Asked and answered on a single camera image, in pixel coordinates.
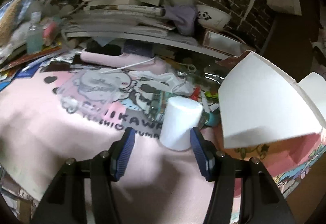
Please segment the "clear plastic case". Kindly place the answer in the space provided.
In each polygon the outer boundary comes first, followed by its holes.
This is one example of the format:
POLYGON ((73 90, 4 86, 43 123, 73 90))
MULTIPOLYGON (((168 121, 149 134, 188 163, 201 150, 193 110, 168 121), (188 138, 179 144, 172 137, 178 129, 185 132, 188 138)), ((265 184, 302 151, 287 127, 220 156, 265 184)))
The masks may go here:
POLYGON ((131 77, 123 71, 82 69, 58 87, 56 94, 68 113, 103 117, 131 83, 131 77))

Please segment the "white cylinder cup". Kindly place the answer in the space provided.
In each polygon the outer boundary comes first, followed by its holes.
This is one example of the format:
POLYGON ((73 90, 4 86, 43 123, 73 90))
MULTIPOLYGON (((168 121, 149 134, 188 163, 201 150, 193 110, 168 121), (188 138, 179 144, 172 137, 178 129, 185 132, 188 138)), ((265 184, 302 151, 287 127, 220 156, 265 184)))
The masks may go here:
POLYGON ((203 106, 181 96, 167 101, 160 133, 160 143, 173 151, 185 151, 191 147, 190 130, 197 127, 203 106))

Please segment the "pink cartoon desk mat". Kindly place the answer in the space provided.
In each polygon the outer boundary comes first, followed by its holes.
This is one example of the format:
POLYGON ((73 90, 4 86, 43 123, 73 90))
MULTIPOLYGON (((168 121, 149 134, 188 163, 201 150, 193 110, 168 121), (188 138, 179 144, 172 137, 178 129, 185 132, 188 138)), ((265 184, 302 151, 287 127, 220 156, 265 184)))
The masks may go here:
MULTIPOLYGON (((40 200, 68 158, 91 159, 121 138, 124 109, 115 104, 108 121, 68 113, 56 94, 68 72, 36 73, 1 92, 1 164, 40 200)), ((193 151, 174 152, 149 132, 137 136, 126 172, 113 184, 122 223, 202 223, 213 184, 193 151)))

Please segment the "blue booklet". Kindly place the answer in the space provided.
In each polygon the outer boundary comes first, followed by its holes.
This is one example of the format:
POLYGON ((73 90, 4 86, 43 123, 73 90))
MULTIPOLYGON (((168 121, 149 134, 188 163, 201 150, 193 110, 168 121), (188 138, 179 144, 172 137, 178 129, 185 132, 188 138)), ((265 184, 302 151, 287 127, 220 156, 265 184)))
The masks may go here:
POLYGON ((20 70, 16 75, 15 75, 15 79, 24 79, 24 78, 32 78, 34 76, 34 74, 37 72, 37 70, 40 67, 40 63, 39 64, 35 64, 34 66, 30 67, 26 67, 22 70, 20 70))

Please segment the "dark brown card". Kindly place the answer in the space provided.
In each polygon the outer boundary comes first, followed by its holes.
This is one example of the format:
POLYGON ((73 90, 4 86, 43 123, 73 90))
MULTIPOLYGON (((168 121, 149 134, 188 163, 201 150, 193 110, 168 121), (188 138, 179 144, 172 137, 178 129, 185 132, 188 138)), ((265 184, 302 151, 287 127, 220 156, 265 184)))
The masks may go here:
POLYGON ((56 72, 56 71, 70 71, 71 69, 71 64, 66 63, 66 62, 50 62, 49 65, 42 67, 40 72, 45 73, 45 72, 56 72))

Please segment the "brown flat box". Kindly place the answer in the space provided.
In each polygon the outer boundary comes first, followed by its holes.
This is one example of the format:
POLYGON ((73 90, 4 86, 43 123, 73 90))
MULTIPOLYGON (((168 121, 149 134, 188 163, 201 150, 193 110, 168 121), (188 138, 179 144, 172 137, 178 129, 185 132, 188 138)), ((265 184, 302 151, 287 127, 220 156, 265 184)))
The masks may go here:
POLYGON ((235 57, 242 55, 246 51, 256 52, 256 49, 249 47, 247 44, 236 41, 235 39, 223 34, 208 30, 206 30, 204 35, 203 46, 235 57))

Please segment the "clear bottle green liquid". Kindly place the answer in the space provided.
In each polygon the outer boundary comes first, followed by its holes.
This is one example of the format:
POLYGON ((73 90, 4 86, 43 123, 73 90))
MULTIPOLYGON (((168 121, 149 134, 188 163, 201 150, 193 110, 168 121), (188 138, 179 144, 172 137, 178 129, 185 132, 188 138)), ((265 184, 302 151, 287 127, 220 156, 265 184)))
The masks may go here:
POLYGON ((39 53, 43 50, 43 26, 40 24, 41 12, 31 14, 29 27, 26 33, 26 53, 27 55, 39 53))

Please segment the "white shelf board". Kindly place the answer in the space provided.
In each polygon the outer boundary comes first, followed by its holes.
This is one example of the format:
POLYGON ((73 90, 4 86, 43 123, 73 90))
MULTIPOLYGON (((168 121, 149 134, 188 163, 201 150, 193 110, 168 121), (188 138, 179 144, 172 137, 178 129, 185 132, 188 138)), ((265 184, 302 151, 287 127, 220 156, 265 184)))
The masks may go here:
POLYGON ((116 33, 116 32, 66 32, 67 37, 104 37, 104 38, 120 38, 131 39, 135 41, 163 44, 171 47, 177 47, 193 51, 200 54, 205 54, 214 58, 224 60, 231 55, 222 53, 215 49, 202 47, 195 39, 184 37, 179 34, 171 33, 166 37, 154 37, 150 35, 141 35, 133 33, 116 33))

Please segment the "panda ceramic bowl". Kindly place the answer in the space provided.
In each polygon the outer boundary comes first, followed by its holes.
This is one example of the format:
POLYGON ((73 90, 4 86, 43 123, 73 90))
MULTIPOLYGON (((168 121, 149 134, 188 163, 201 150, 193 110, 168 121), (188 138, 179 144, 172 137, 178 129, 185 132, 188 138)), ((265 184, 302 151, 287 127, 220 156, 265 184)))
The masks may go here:
POLYGON ((196 5, 197 20, 204 28, 223 31, 231 20, 231 16, 224 11, 206 5, 196 5))

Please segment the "grey purple cloth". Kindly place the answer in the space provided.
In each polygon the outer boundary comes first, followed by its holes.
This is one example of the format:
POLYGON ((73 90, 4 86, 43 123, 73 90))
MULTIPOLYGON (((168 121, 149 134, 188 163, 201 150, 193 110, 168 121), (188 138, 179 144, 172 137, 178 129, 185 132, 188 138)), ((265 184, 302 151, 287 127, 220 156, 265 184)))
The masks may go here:
POLYGON ((195 5, 164 5, 164 19, 174 22, 179 33, 185 36, 193 34, 198 15, 195 5))

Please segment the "stack of books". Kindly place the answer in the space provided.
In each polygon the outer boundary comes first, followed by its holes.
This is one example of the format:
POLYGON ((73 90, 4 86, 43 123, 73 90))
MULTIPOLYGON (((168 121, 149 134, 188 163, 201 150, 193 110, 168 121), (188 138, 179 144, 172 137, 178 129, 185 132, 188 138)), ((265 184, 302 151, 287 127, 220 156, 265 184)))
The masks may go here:
POLYGON ((165 0, 82 0, 62 32, 116 32, 166 37, 179 34, 174 22, 164 19, 165 0))

